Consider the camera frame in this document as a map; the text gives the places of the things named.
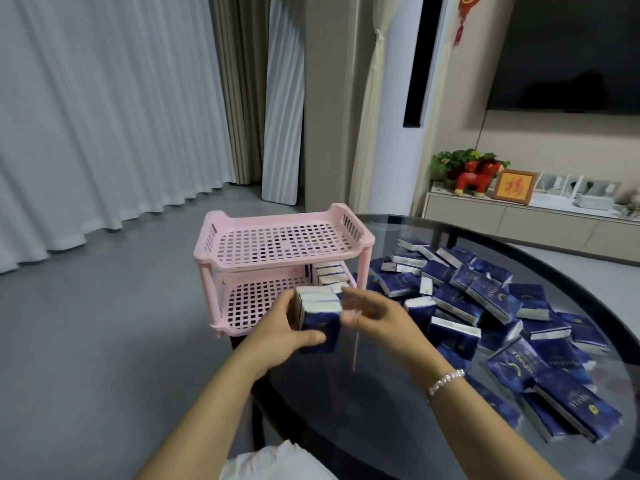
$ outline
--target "black tv screen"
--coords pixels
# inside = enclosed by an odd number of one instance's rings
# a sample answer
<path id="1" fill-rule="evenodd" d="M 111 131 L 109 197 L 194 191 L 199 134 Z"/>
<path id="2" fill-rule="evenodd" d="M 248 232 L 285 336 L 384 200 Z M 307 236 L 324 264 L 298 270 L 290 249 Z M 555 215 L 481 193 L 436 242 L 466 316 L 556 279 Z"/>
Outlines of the black tv screen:
<path id="1" fill-rule="evenodd" d="M 516 0 L 487 109 L 640 112 L 640 0 Z"/>

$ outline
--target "red horse figurine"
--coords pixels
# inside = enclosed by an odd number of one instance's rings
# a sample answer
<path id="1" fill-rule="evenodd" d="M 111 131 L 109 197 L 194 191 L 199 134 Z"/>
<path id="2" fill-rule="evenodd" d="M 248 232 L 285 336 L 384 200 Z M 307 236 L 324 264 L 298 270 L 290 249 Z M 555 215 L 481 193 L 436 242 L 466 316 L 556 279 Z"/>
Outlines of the red horse figurine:
<path id="1" fill-rule="evenodd" d="M 498 161 L 479 162 L 473 160 L 465 163 L 465 171 L 456 179 L 456 195 L 462 195 L 466 186 L 476 188 L 476 197 L 484 197 L 484 192 L 491 183 L 494 175 L 497 175 L 504 167 Z"/>

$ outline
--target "crescent moon logo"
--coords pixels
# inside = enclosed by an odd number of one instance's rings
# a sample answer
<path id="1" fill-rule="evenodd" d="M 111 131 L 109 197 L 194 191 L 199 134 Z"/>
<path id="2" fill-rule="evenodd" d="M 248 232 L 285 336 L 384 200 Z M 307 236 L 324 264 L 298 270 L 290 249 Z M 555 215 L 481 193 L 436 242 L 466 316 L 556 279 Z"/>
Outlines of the crescent moon logo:
<path id="1" fill-rule="evenodd" d="M 516 374 L 518 375 L 518 377 L 521 377 L 522 371 L 520 370 L 517 364 L 513 362 L 508 362 L 507 365 L 510 365 L 511 367 L 513 367 L 516 370 Z"/>

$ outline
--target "glass tabletop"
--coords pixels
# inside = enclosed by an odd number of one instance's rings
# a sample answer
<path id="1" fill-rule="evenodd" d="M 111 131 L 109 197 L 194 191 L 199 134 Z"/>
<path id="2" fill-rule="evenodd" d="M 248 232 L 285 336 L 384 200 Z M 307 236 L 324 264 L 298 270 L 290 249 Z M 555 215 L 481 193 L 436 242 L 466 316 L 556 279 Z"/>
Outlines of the glass tabletop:
<path id="1" fill-rule="evenodd" d="M 457 244 L 512 271 L 514 282 L 543 285 L 556 311 L 592 318 L 612 347 L 606 356 L 593 356 L 596 366 L 589 375 L 597 395 L 622 413 L 622 426 L 597 445 L 579 435 L 545 443 L 525 415 L 518 432 L 567 480 L 640 479 L 640 345 L 596 296 L 551 266 L 487 236 L 412 217 L 359 217 L 376 237 L 372 258 L 390 255 L 400 236 Z M 357 260 L 347 265 L 357 270 Z M 521 411 L 480 365 L 487 357 L 476 353 L 471 375 Z M 292 356 L 256 384 L 254 397 L 281 436 L 307 448 L 340 480 L 465 478 L 424 393 L 395 357 L 362 334 L 343 329 L 334 353 Z"/>

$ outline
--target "pink plastic storage rack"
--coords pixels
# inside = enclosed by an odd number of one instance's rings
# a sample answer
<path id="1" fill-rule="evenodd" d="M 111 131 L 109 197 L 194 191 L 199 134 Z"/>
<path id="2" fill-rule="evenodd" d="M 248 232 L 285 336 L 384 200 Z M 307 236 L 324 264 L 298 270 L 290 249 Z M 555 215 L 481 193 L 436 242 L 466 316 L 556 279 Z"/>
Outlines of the pink plastic storage rack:
<path id="1" fill-rule="evenodd" d="M 341 203 L 326 212 L 283 216 L 234 219 L 219 210 L 208 212 L 193 255 L 211 326 L 219 334 L 247 334 L 282 291 L 310 283 L 304 264 L 359 255 L 357 286 L 366 288 L 374 241 Z"/>

